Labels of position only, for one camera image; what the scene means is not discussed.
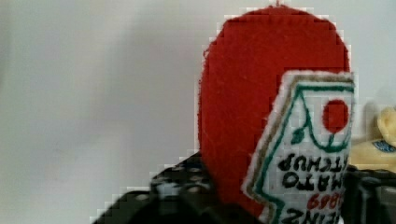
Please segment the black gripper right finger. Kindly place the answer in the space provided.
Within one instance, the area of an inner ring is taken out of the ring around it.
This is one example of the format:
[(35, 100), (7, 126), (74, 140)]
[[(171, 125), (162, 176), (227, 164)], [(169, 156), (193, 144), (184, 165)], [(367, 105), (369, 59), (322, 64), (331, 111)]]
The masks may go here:
[(348, 166), (345, 186), (345, 224), (396, 224), (396, 174)]

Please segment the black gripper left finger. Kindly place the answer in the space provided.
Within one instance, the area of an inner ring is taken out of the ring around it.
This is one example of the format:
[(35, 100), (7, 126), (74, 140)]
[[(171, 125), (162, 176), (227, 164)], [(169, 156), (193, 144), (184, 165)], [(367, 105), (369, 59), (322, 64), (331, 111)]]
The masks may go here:
[(222, 203), (199, 152), (155, 175), (148, 190), (120, 196), (92, 224), (261, 224)]

